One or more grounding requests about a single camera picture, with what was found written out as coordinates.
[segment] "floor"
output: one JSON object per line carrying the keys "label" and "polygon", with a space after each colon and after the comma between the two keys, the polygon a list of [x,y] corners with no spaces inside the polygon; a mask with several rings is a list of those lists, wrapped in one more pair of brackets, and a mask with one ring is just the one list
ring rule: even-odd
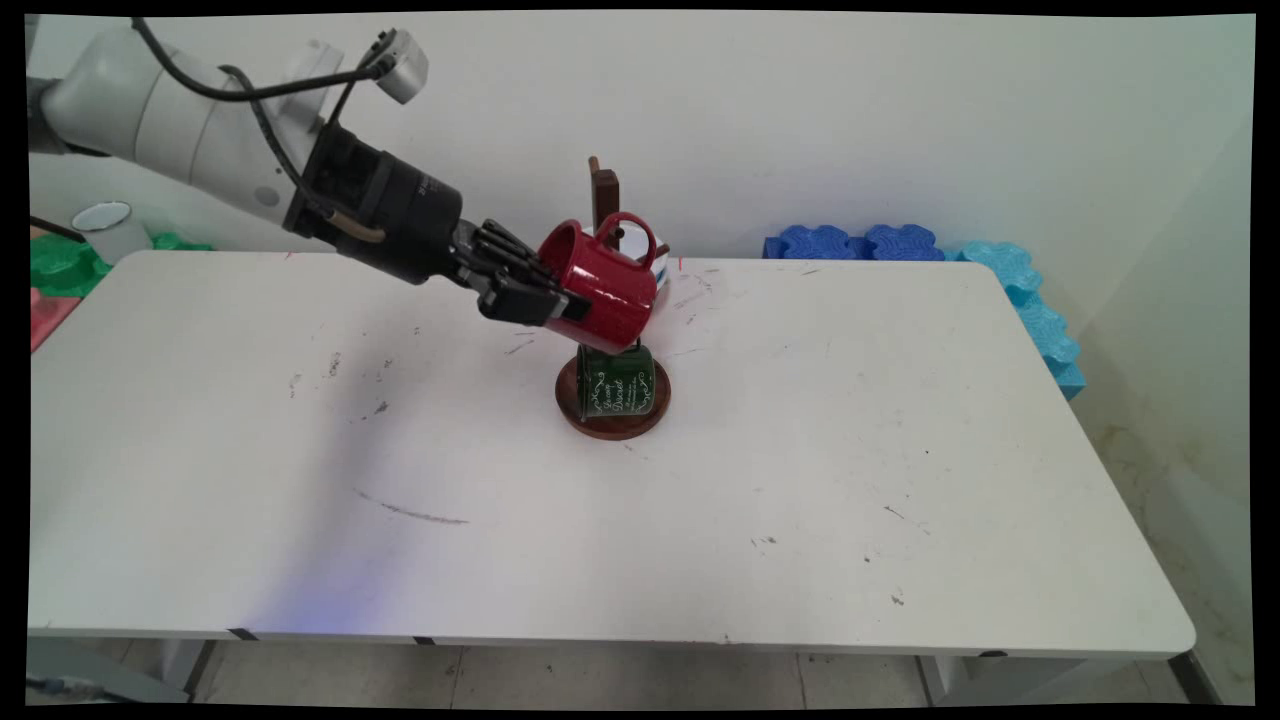
{"label": "floor", "polygon": [[[156,641],[83,641],[155,673]],[[28,705],[38,702],[28,691]],[[434,708],[920,707],[911,657],[620,648],[218,642],[195,702]],[[1166,662],[1135,662],[1060,702],[1187,702]]]}

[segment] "wooden base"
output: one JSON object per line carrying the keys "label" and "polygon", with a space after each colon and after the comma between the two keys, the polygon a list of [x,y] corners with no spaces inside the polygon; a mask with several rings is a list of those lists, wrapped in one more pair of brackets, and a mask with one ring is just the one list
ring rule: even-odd
{"label": "wooden base", "polygon": [[657,425],[658,420],[667,413],[667,405],[671,402],[671,378],[667,377],[667,370],[657,360],[653,361],[653,369],[657,380],[654,382],[653,410],[648,415],[620,415],[614,418],[588,418],[586,420],[579,420],[577,357],[572,357],[561,368],[559,375],[556,377],[556,404],[559,405],[561,413],[564,414],[568,424],[584,434],[598,439],[631,439],[649,432],[649,428]]}

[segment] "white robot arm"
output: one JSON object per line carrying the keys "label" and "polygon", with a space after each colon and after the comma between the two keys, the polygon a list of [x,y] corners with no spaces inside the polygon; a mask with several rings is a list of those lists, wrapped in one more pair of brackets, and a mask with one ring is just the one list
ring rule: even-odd
{"label": "white robot arm", "polygon": [[[486,318],[541,325],[581,319],[590,302],[559,287],[527,245],[493,220],[461,219],[462,196],[338,124],[355,82],[399,102],[426,82],[428,60],[402,29],[379,36],[355,70],[312,41],[289,82],[255,88],[165,46],[142,18],[100,33],[61,79],[27,78],[33,152],[111,155],[411,283],[444,275],[479,292]],[[326,88],[346,85],[328,122]]]}

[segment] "mug handle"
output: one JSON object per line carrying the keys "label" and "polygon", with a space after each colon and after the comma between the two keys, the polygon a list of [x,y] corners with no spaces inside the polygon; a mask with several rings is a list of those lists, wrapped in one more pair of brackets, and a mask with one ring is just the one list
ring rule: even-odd
{"label": "mug handle", "polygon": [[609,215],[608,218],[604,218],[604,222],[600,223],[600,227],[595,228],[595,237],[598,238],[608,237],[611,232],[613,232],[618,225],[622,224],[622,220],[627,220],[628,223],[635,223],[640,225],[641,228],[644,228],[645,234],[649,236],[649,252],[645,254],[644,263],[640,264],[640,266],[644,268],[644,270],[648,273],[649,269],[653,268],[653,261],[658,259],[658,238],[653,236],[653,231],[649,229],[648,223],[645,223],[636,215],[632,215],[631,213],[618,211]]}

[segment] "white wall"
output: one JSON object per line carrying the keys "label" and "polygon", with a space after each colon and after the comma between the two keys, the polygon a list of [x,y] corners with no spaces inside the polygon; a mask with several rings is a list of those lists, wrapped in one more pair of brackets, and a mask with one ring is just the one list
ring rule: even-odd
{"label": "white wall", "polygon": [[[47,15],[55,77],[124,19]],[[589,215],[586,156],[677,252],[759,256],[792,223],[919,223],[943,247],[1028,247],[1083,327],[1252,110],[1251,17],[1089,19],[776,12],[157,18],[166,42],[275,79],[310,37],[353,63],[407,27],[431,60],[399,106],[344,124],[458,187],[465,213],[541,237]],[[32,209],[120,197],[224,249],[324,249],[116,160],[31,159]]]}
{"label": "white wall", "polygon": [[1253,702],[1249,167],[1231,136],[1080,333],[1071,404],[1196,623],[1224,700]]}

